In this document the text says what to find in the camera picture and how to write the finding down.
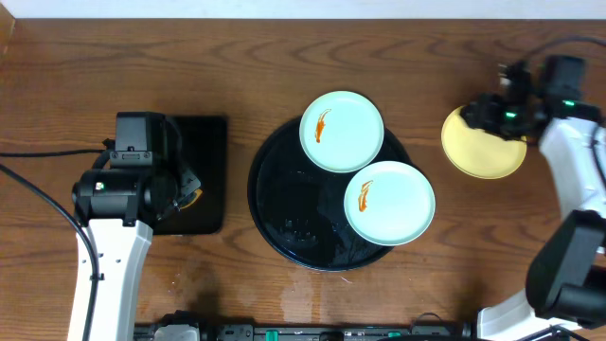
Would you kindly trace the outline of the light blue plate top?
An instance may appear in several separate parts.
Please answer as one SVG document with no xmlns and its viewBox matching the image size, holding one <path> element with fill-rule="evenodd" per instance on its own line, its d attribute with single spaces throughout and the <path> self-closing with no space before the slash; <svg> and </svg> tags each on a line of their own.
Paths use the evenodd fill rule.
<svg viewBox="0 0 606 341">
<path fill-rule="evenodd" d="M 347 173 L 368 165 L 383 145 L 378 108 L 366 97 L 333 91 L 315 99 L 299 123 L 303 152 L 322 170 Z"/>
</svg>

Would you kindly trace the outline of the yellow plate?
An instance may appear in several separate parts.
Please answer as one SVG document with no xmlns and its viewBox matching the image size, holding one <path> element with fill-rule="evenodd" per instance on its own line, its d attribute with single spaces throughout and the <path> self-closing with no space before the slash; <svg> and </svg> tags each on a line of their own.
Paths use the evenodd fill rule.
<svg viewBox="0 0 606 341">
<path fill-rule="evenodd" d="M 462 172 L 494 180 L 514 173 L 526 157 L 526 142 L 503 140 L 479 129 L 471 129 L 454 109 L 441 129 L 441 145 L 448 159 Z"/>
</svg>

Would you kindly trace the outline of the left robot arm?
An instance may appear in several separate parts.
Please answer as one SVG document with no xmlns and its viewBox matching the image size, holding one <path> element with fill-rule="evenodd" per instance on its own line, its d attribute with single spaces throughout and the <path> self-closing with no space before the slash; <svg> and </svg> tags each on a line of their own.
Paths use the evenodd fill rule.
<svg viewBox="0 0 606 341">
<path fill-rule="evenodd" d="M 69 339 L 133 339 L 153 230 L 202 194 L 183 142 L 171 117 L 120 113 L 115 139 L 72 188 L 80 239 Z"/>
</svg>

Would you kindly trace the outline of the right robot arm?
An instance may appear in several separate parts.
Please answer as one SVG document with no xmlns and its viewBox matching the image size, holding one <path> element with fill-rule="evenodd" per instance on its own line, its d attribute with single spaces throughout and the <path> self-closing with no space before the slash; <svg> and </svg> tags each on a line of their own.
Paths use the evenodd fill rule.
<svg viewBox="0 0 606 341">
<path fill-rule="evenodd" d="M 605 119 L 581 99 L 584 60 L 552 55 L 532 79 L 520 60 L 503 68 L 502 95 L 483 94 L 461 117 L 504 140 L 536 141 L 558 194 L 562 221 L 529 266 L 524 289 L 483 309 L 480 340 L 540 340 L 605 324 Z"/>
</svg>

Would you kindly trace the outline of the orange green sponge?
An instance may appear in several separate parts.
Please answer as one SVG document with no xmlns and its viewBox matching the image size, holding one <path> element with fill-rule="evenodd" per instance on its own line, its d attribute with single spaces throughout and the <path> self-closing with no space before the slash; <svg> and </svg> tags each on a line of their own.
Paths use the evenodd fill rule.
<svg viewBox="0 0 606 341">
<path fill-rule="evenodd" d="M 195 189 L 189 196 L 184 199 L 184 202 L 180 205 L 181 209 L 186 209 L 192 206 L 201 196 L 203 191 L 200 188 Z"/>
</svg>

